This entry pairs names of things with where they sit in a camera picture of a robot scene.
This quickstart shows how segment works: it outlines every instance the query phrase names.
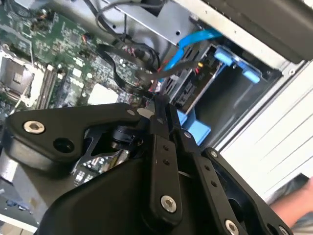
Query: wire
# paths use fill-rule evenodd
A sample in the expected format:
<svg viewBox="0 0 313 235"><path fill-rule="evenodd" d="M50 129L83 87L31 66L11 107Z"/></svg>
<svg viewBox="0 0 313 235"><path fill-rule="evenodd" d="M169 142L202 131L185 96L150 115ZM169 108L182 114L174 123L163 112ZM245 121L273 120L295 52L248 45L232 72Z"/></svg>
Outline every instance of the wire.
<svg viewBox="0 0 313 235"><path fill-rule="evenodd" d="M199 31L199 32L195 32L193 34L190 34L186 37L184 37L183 39L181 39L178 43L178 51L176 52L176 54L173 56L173 58L170 60L170 62L166 65L166 67L164 68L164 70L169 70L171 69L184 55L184 48L186 46L189 46L191 44L194 43L198 43L204 40L209 40L209 39L213 39L213 38L217 38L217 37L221 37L222 35L217 32L214 29L210 29L210 30L204 30L204 31Z"/></svg>
<svg viewBox="0 0 313 235"><path fill-rule="evenodd" d="M133 95L137 95L139 97L146 97L146 98L151 98L153 97L153 93L144 90L142 88L136 87L126 81L124 81L117 73L116 71L116 64L115 61L112 59L112 57L110 57L104 50L103 48L99 47L96 50L97 54L104 59L111 67L113 70L113 78L114 81L116 82L116 84L125 92L133 94Z"/></svg>
<svg viewBox="0 0 313 235"><path fill-rule="evenodd" d="M88 6L88 8L91 10L93 15L97 17L98 10L94 7L94 5L91 3L90 0L84 0L85 4ZM105 33L108 33L118 40L121 40L120 37L123 37L123 34L116 33L111 27L105 22L105 20L102 17L99 17L96 21L97 26Z"/></svg>
<svg viewBox="0 0 313 235"><path fill-rule="evenodd" d="M123 37L123 42L125 42L127 37L127 15L124 14L124 37Z"/></svg>
<svg viewBox="0 0 313 235"><path fill-rule="evenodd" d="M163 70L163 71L156 72L156 73L146 73L145 71L137 70L135 72L135 76L143 81L161 80L165 77L170 77L176 74L177 72L185 70L185 69L196 69L198 66L199 66L199 62L197 61L186 61L186 62L181 62L177 64L176 66L174 66L173 68L167 71Z"/></svg>
<svg viewBox="0 0 313 235"><path fill-rule="evenodd" d="M108 4L107 6L103 7L102 9L100 9L100 11L96 14L96 24L98 27L100 27L102 29L102 27L100 26L100 19L102 19L102 14L114 7L120 6L120 5L128 5L128 6L140 6L143 8L151 8L151 9L159 9L162 6L164 6L164 4L167 2L168 0L164 0L161 4L159 5L151 5L151 4L145 4L145 3L140 3L140 2L131 2L131 1L124 1L124 2L114 2L111 4ZM116 36L116 33L114 32L114 30L112 30L110 27L109 29L107 29L109 31L109 33L111 33L113 36ZM118 40L120 40L121 42L124 43L123 40L121 40L120 37L116 37ZM145 44L137 44L137 43L133 43L128 45L130 47L134 47L134 48L145 48L147 50L147 52L150 54L150 56L152 57L152 64L154 63L155 59L157 59L157 67L160 67L160 58L158 53L152 49L151 47L145 45Z"/></svg>

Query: white surface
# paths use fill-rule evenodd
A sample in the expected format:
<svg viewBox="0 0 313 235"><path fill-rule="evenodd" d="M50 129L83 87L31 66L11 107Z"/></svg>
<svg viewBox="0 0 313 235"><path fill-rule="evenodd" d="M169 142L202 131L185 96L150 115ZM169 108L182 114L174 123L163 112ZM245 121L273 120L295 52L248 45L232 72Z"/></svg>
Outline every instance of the white surface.
<svg viewBox="0 0 313 235"><path fill-rule="evenodd" d="M88 99L88 104L113 104L117 102L117 99L118 94L116 92L97 83L92 89Z"/></svg>
<svg viewBox="0 0 313 235"><path fill-rule="evenodd" d="M23 222L20 222L16 219L13 219L13 218L10 218L8 216L5 216L3 214L0 214L0 220L5 222L5 223L8 223L8 224L12 224L18 228L21 228L21 229L24 229L24 230L27 230L29 232L36 232L37 228L34 227L34 226L31 226L29 224L26 224L26 223L23 223Z"/></svg>
<svg viewBox="0 0 313 235"><path fill-rule="evenodd" d="M312 74L313 63L310 63L273 103L221 152L264 199L298 174L311 174Z"/></svg>
<svg viewBox="0 0 313 235"><path fill-rule="evenodd" d="M221 34L269 66L279 69L286 59L202 0L174 0Z"/></svg>

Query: metal panel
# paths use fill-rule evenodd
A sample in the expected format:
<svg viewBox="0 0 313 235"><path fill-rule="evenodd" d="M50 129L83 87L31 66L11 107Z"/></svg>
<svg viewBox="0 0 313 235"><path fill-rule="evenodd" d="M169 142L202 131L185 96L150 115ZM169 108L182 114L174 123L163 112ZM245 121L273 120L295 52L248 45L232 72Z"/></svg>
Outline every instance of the metal panel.
<svg viewBox="0 0 313 235"><path fill-rule="evenodd" d="M222 150L263 198L301 173L313 156L312 73L313 62Z"/></svg>
<svg viewBox="0 0 313 235"><path fill-rule="evenodd" d="M279 69L286 59L202 0L175 0L265 64Z"/></svg>

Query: screw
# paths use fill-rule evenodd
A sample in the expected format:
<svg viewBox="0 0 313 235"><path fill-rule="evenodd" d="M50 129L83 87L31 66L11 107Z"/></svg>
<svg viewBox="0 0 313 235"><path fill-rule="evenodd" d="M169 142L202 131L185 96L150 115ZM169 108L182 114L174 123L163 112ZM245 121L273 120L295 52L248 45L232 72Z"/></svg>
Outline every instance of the screw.
<svg viewBox="0 0 313 235"><path fill-rule="evenodd" d="M161 197L161 205L169 213L174 213L177 210L175 200L167 195Z"/></svg>
<svg viewBox="0 0 313 235"><path fill-rule="evenodd" d="M231 220L226 220L225 221L225 226L227 228L227 230L230 232L231 235L239 235L239 230L237 228L237 226L234 224L233 221Z"/></svg>
<svg viewBox="0 0 313 235"><path fill-rule="evenodd" d="M38 121L27 121L23 127L26 132L31 134L41 134L45 131L45 126Z"/></svg>
<svg viewBox="0 0 313 235"><path fill-rule="evenodd" d="M143 144L143 140L142 139L138 140L137 146L141 146L142 144Z"/></svg>
<svg viewBox="0 0 313 235"><path fill-rule="evenodd" d="M191 134L190 134L189 132L186 132L186 131L185 131L185 136L186 136L187 138L191 138Z"/></svg>
<svg viewBox="0 0 313 235"><path fill-rule="evenodd" d="M166 165L170 165L170 162L167 159L164 159L163 163L166 164Z"/></svg>
<svg viewBox="0 0 313 235"><path fill-rule="evenodd" d="M279 229L280 229L280 231L282 231L282 233L283 233L284 235L289 235L289 234L287 233L286 229L284 229L282 226L279 226Z"/></svg>
<svg viewBox="0 0 313 235"><path fill-rule="evenodd" d="M157 121L158 121L159 123L161 123L161 124L164 124L164 121L163 121L162 119L160 119L160 118L158 118Z"/></svg>
<svg viewBox="0 0 313 235"><path fill-rule="evenodd" d="M127 110L127 113L129 113L130 115L133 115L133 116L135 116L135 112L133 111L133 110Z"/></svg>
<svg viewBox="0 0 313 235"><path fill-rule="evenodd" d="M294 69L289 70L289 75L294 75L294 74L295 74L295 70Z"/></svg>
<svg viewBox="0 0 313 235"><path fill-rule="evenodd" d="M213 150L210 152L210 154L212 155L213 158L217 158L218 157L217 153L215 151L213 151Z"/></svg>

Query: chip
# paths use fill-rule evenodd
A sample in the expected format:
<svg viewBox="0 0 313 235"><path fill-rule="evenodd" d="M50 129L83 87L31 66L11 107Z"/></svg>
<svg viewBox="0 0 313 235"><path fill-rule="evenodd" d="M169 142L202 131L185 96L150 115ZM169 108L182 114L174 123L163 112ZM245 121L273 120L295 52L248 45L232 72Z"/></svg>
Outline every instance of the chip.
<svg viewBox="0 0 313 235"><path fill-rule="evenodd" d="M69 38L69 39L71 40L71 42L77 43L79 37L78 37L78 35L72 33L72 34L70 35L70 38Z"/></svg>

